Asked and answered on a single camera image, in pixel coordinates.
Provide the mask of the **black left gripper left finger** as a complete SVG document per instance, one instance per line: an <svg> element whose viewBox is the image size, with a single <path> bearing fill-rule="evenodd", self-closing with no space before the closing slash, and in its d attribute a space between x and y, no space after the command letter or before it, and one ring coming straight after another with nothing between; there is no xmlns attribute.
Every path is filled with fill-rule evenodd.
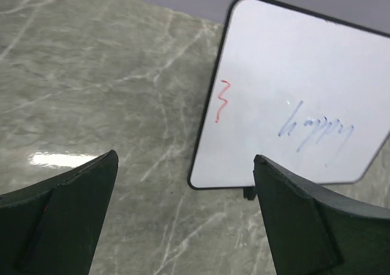
<svg viewBox="0 0 390 275"><path fill-rule="evenodd" d="M1 195L1 274L88 274L118 172L114 150Z"/></svg>

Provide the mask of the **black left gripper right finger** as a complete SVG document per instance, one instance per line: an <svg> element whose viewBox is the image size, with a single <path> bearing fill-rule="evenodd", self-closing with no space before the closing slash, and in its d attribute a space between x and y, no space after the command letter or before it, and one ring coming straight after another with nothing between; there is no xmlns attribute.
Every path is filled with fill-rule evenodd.
<svg viewBox="0 0 390 275"><path fill-rule="evenodd" d="M253 162L277 274L389 274L389 209L331 191L263 155Z"/></svg>

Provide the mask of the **white board black frame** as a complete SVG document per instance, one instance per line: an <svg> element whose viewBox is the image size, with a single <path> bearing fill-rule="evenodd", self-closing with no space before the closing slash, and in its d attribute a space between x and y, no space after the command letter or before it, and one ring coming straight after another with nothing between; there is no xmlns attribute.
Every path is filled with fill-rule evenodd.
<svg viewBox="0 0 390 275"><path fill-rule="evenodd" d="M389 34L276 0L233 0L187 183L254 196L264 155L354 184L389 136Z"/></svg>

